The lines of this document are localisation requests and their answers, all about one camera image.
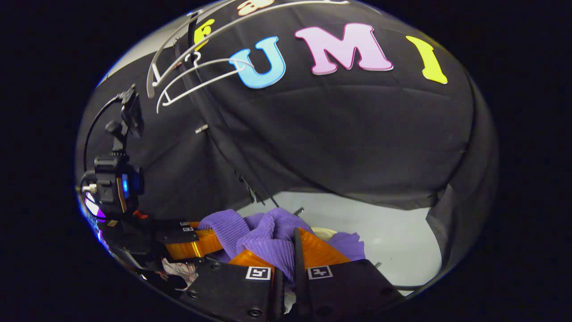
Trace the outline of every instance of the fisheye lens view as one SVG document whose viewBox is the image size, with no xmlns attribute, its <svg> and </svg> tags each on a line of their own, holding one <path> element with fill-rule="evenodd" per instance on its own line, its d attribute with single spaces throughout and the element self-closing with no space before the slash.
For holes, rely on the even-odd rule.
<svg viewBox="0 0 572 322">
<path fill-rule="evenodd" d="M 94 84 L 78 215 L 212 320 L 382 315 L 454 269 L 491 211 L 496 132 L 462 64 L 353 0 L 181 13 Z"/>
</svg>

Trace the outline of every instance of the orange letter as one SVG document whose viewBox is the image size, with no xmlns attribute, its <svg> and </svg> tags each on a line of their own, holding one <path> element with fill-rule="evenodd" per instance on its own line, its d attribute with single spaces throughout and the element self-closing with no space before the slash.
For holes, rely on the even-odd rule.
<svg viewBox="0 0 572 322">
<path fill-rule="evenodd" d="M 267 7 L 273 3 L 274 0 L 248 0 L 236 7 L 236 9 L 239 11 L 239 15 L 247 15 L 249 13 L 253 13 L 259 8 Z"/>
</svg>

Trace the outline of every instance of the white wire hanger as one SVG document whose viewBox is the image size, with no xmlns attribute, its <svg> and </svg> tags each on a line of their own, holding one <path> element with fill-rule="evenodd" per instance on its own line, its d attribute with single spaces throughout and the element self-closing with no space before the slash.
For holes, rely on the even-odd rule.
<svg viewBox="0 0 572 322">
<path fill-rule="evenodd" d="M 205 86 L 207 86 L 207 85 L 209 85 L 209 84 L 211 84 L 211 83 L 214 83 L 214 82 L 216 82 L 216 81 L 218 81 L 218 80 L 221 80 L 221 79 L 223 79 L 223 78 L 225 78 L 225 77 L 228 77 L 228 76 L 231 76 L 231 75 L 238 74 L 238 73 L 242 72 L 247 66 L 250 66 L 250 67 L 254 68 L 254 66 L 253 66 L 250 62 L 248 62 L 248 61 L 244 61 L 244 60 L 240 60 L 240 59 L 230 59 L 230 58 L 221 58 L 221 59 L 211 60 L 211 61 L 207 61 L 207 62 L 205 62 L 205 63 L 199 65 L 197 62 L 199 61 L 199 59 L 201 59 L 201 53 L 199 53 L 199 52 L 194 52 L 194 54 L 197 56 L 197 58 L 195 58 L 195 60 L 193 61 L 194 67 L 193 67 L 193 68 L 190 68 L 190 69 L 188 69 L 188 70 L 186 70 L 185 72 L 181 73 L 179 76 L 175 77 L 167 86 L 165 86 L 165 89 L 163 89 L 163 91 L 161 92 L 161 95 L 159 96 L 159 99 L 157 100 L 157 114 L 159 114 L 159 106 L 161 106 L 161 105 L 162 105 L 162 106 L 169 106 L 169 105 L 175 103 L 176 101 L 180 100 L 181 98 L 183 98 L 185 95 L 188 95 L 188 94 L 190 94 L 190 93 L 192 93 L 192 92 L 194 92 L 194 91 L 196 91 L 196 90 L 198 90 L 198 89 L 200 89 L 200 88 L 203 88 L 203 87 L 205 87 Z M 190 54 L 187 54 L 187 55 L 185 56 L 185 61 L 187 61 L 187 60 L 189 59 L 189 57 L 190 57 Z M 194 70 L 200 69 L 200 68 L 202 68 L 202 67 L 204 67 L 204 66 L 207 66 L 207 65 L 216 64 L 216 63 L 218 63 L 218 62 L 228 62 L 228 61 L 233 61 L 233 62 L 235 62 L 235 63 L 236 63 L 236 62 L 241 62 L 241 63 L 245 64 L 245 66 L 243 66 L 243 67 L 240 68 L 240 69 L 235 69 L 235 70 L 233 70 L 233 71 L 231 71 L 231 72 L 228 72 L 228 73 L 226 73 L 226 74 L 222 74 L 221 76 L 215 77 L 215 78 L 213 78 L 213 79 L 211 79 L 211 80 L 209 80 L 209 81 L 206 81 L 206 82 L 204 82 L 204 83 L 202 83 L 202 84 L 200 84 L 200 85 L 197 85 L 197 86 L 195 86 L 195 87 L 189 89 L 188 91 L 186 91 L 186 92 L 184 92 L 184 93 L 178 95 L 177 97 L 175 97 L 175 98 L 173 98 L 173 99 L 171 99 L 171 98 L 169 97 L 169 94 L 167 94 L 167 89 L 169 89 L 169 87 L 171 87 L 171 85 L 173 85 L 174 82 L 176 82 L 177 80 L 181 79 L 181 78 L 182 78 L 183 76 L 185 76 L 186 74 L 188 74 L 188 73 L 190 73 L 190 72 L 192 72 L 192 71 L 194 71 Z M 165 98 L 167 99 L 167 102 L 161 103 L 161 100 L 163 99 L 163 97 L 165 97 Z"/>
<path fill-rule="evenodd" d="M 181 62 L 183 59 L 187 59 L 189 57 L 189 54 L 194 51 L 195 48 L 197 48 L 198 46 L 200 46 L 201 44 L 207 42 L 209 39 L 211 39 L 212 37 L 220 34 L 221 32 L 223 32 L 224 30 L 232 27 L 233 25 L 243 22 L 244 20 L 248 19 L 248 18 L 252 18 L 256 15 L 262 14 L 262 13 L 266 13 L 268 11 L 271 10 L 276 10 L 279 8 L 284 8 L 284 7 L 290 7 L 290 6 L 297 6 L 297 5 L 308 5 L 308 4 L 324 4 L 324 5 L 347 5 L 349 4 L 349 1 L 332 1 L 332 0 L 305 0 L 305 1 L 296 1 L 296 2 L 288 2 L 288 3 L 283 3 L 281 5 L 276 5 L 276 6 L 270 6 L 270 7 L 266 7 L 264 9 L 260 9 L 257 11 L 254 11 L 253 13 L 250 13 L 248 15 L 245 15 L 241 18 L 238 18 L 224 26 L 222 26 L 221 28 L 218 28 L 217 30 L 213 31 L 211 34 L 207 35 L 206 37 L 204 37 L 203 39 L 199 40 L 198 42 L 196 42 L 194 45 L 192 45 L 191 47 L 189 47 L 189 49 L 187 49 L 183 54 L 181 54 L 181 56 L 177 57 L 177 59 L 175 59 L 175 61 L 173 61 L 173 63 L 171 64 L 171 66 L 169 66 L 166 71 L 161 74 L 159 72 L 159 70 L 157 69 L 157 59 L 159 58 L 159 55 L 161 54 L 161 52 L 163 51 L 165 45 L 167 44 L 167 42 L 169 42 L 169 40 L 171 38 L 173 38 L 173 36 L 175 34 L 177 34 L 182 28 L 184 28 L 185 26 L 188 26 L 190 23 L 192 23 L 193 21 L 195 21 L 199 15 L 203 12 L 202 9 L 198 10 L 198 14 L 195 15 L 194 17 L 190 18 L 189 20 L 187 20 L 186 22 L 184 22 L 179 28 L 177 28 L 177 30 L 175 30 L 175 32 L 169 37 L 167 38 L 167 40 L 163 43 L 163 45 L 159 48 L 159 50 L 155 53 L 155 56 L 153 56 L 153 59 L 151 60 L 151 65 L 149 66 L 149 70 L 147 72 L 147 84 L 146 84 L 146 88 L 147 88 L 147 96 L 148 98 L 152 99 L 155 97 L 155 87 L 158 87 L 159 85 L 161 85 L 161 83 L 163 82 L 163 80 L 165 79 L 165 77 L 171 73 L 174 69 L 174 67 Z M 210 61 L 210 62 L 206 62 L 204 64 L 202 64 L 201 66 L 205 65 L 205 64 L 213 64 L 214 62 L 220 62 L 223 60 L 216 60 L 216 61 Z M 244 68 L 246 68 L 246 66 L 244 66 L 242 69 L 237 70 L 236 72 L 231 72 L 231 73 L 238 73 L 242 70 L 244 70 Z M 230 74 L 225 74 L 225 75 L 221 75 L 219 77 L 226 77 L 229 76 Z M 219 77 L 214 78 L 213 80 L 210 80 L 207 83 L 212 83 L 213 81 L 216 81 L 218 79 L 220 79 Z"/>
</svg>

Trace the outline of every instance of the screw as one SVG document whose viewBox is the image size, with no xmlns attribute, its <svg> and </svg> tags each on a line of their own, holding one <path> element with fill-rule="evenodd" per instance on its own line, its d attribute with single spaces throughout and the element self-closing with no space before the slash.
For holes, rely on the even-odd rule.
<svg viewBox="0 0 572 322">
<path fill-rule="evenodd" d="M 262 315 L 262 311 L 259 310 L 259 309 L 257 309 L 257 308 L 253 308 L 253 309 L 251 309 L 251 310 L 248 311 L 248 314 L 249 314 L 250 316 L 257 317 L 257 316 L 261 316 L 261 315 Z"/>
</svg>

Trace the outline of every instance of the yellow letter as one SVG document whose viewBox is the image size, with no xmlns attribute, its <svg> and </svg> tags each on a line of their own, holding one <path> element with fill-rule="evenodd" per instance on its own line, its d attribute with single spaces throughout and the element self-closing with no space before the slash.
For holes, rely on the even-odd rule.
<svg viewBox="0 0 572 322">
<path fill-rule="evenodd" d="M 208 19 L 202 26 L 200 26 L 194 31 L 193 40 L 195 44 L 210 34 L 211 32 L 210 25 L 212 25 L 214 22 L 215 22 L 214 19 Z M 207 40 L 202 44 L 200 44 L 197 48 L 194 49 L 194 51 L 198 52 L 198 50 L 201 49 L 204 45 L 206 45 L 207 42 L 209 41 Z"/>
<path fill-rule="evenodd" d="M 423 69 L 423 76 L 426 79 L 436 81 L 437 83 L 446 84 L 447 77 L 441 71 L 437 57 L 433 54 L 433 47 L 421 39 L 406 36 L 407 40 L 411 41 L 421 54 L 421 59 L 425 68 Z"/>
<path fill-rule="evenodd" d="M 239 15 L 247 15 L 249 13 L 253 13 L 259 8 L 267 7 L 273 3 L 274 0 L 248 0 L 236 7 L 236 9 L 238 9 Z"/>
</svg>

